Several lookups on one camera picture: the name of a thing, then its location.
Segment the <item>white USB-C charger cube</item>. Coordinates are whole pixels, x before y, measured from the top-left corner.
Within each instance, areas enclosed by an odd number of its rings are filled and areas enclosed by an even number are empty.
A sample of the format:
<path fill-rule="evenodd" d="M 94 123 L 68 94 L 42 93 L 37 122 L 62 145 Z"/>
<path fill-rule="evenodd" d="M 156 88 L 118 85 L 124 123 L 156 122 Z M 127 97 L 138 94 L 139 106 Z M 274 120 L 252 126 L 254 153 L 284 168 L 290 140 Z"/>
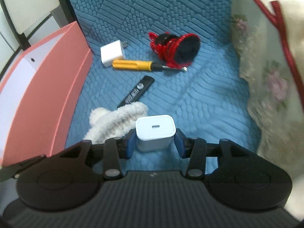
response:
<path fill-rule="evenodd" d="M 176 133 L 176 126 L 171 116 L 156 115 L 138 118 L 135 130 L 139 151 L 152 152 L 169 147 Z"/>

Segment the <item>black rectangular lighter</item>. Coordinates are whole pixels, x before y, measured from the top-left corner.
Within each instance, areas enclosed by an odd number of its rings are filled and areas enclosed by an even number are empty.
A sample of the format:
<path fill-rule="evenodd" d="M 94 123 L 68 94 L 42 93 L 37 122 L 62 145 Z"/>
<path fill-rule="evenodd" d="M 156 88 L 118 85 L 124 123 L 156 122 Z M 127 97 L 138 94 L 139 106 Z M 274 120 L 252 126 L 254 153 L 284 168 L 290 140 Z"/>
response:
<path fill-rule="evenodd" d="M 129 92 L 129 94 L 118 104 L 117 107 L 120 108 L 124 105 L 129 105 L 133 102 L 137 102 L 154 82 L 155 79 L 153 77 L 144 76 Z"/>

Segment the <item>red black toy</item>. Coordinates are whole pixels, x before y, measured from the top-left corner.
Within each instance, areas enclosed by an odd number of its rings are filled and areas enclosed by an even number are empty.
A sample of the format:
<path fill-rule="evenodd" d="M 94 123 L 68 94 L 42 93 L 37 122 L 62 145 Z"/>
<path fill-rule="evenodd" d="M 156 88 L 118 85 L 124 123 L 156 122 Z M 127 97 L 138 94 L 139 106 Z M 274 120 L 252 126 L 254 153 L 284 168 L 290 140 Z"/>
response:
<path fill-rule="evenodd" d="M 149 32 L 148 36 L 152 51 L 170 68 L 189 67 L 200 49 L 200 38 L 193 33 L 177 36 L 169 32 L 160 35 Z"/>

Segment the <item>floral lace bed cover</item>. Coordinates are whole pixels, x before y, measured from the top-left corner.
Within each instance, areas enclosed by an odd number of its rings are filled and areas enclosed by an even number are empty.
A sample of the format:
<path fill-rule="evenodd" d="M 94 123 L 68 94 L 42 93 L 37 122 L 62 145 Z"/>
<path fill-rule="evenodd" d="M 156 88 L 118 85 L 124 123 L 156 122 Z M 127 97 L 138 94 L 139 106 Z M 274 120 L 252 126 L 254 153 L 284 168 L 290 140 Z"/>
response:
<path fill-rule="evenodd" d="M 303 0 L 261 1 L 271 13 L 271 1 L 282 6 L 290 51 L 303 80 Z M 257 153 L 291 176 L 285 209 L 303 220 L 303 109 L 278 30 L 253 0 L 232 0 L 231 29 L 240 77 L 249 84 L 247 109 L 261 130 Z"/>

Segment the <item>pink storage box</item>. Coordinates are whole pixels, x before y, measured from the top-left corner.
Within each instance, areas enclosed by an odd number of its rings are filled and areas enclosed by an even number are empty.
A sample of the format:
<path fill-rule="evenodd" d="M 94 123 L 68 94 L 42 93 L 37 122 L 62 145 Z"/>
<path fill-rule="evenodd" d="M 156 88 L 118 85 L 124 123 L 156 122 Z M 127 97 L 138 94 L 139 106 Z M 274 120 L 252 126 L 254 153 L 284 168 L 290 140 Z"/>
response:
<path fill-rule="evenodd" d="M 64 149 L 92 61 L 76 22 L 19 56 L 1 82 L 1 166 Z"/>

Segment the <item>white charger with prongs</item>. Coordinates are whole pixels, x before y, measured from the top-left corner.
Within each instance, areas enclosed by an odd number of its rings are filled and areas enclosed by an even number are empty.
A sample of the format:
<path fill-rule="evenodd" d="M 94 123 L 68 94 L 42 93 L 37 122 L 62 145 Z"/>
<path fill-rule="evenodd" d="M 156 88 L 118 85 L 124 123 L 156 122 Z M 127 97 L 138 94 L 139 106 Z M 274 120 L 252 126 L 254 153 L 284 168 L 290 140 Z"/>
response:
<path fill-rule="evenodd" d="M 101 62 L 104 67 L 110 67 L 114 60 L 125 60 L 124 49 L 128 46 L 125 41 L 114 41 L 100 47 Z"/>

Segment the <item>cream red trimmed blanket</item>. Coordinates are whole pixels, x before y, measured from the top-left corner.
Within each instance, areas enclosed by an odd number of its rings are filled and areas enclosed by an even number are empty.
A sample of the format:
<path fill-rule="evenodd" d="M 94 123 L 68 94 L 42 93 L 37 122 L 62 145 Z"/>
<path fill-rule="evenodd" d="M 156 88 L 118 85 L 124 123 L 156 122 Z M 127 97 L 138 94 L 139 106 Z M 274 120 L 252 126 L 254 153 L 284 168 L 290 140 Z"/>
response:
<path fill-rule="evenodd" d="M 274 13 L 271 13 L 266 6 L 262 3 L 261 0 L 253 0 L 256 5 L 260 8 L 266 18 L 273 24 L 273 26 L 278 30 L 282 50 L 284 56 L 286 58 L 288 67 L 292 74 L 293 80 L 296 84 L 296 88 L 299 94 L 299 98 L 301 101 L 301 106 L 303 109 L 303 80 L 300 75 L 299 68 L 296 65 L 296 60 L 293 56 L 293 53 L 290 51 L 290 46 L 288 42 L 288 33 L 287 33 L 287 19 L 283 15 L 283 9 L 280 5 L 279 1 L 271 1 L 271 6 L 273 8 Z"/>

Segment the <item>yellow handled screwdriver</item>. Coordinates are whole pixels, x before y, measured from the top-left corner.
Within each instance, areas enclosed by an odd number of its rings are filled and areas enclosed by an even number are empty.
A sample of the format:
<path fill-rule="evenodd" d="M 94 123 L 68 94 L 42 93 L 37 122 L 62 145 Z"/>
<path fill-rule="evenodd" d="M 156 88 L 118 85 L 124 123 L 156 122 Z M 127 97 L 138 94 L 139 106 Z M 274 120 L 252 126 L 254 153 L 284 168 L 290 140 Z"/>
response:
<path fill-rule="evenodd" d="M 114 60 L 112 66 L 113 68 L 119 70 L 142 70 L 149 72 L 162 72 L 163 70 L 181 70 L 184 72 L 188 71 L 187 67 L 182 67 L 181 69 L 171 68 L 153 61 Z"/>

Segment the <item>cream chair with black frame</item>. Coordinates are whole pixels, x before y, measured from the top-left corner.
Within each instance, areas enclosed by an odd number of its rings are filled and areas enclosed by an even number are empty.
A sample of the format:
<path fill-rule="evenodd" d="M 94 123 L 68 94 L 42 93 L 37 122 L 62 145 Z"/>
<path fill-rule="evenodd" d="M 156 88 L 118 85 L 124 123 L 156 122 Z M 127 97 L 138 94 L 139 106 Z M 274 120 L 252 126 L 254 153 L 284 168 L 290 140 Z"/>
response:
<path fill-rule="evenodd" d="M 52 14 L 60 26 L 76 21 L 70 0 L 1 0 L 1 8 L 22 50 L 30 47 L 24 32 L 42 17 Z"/>

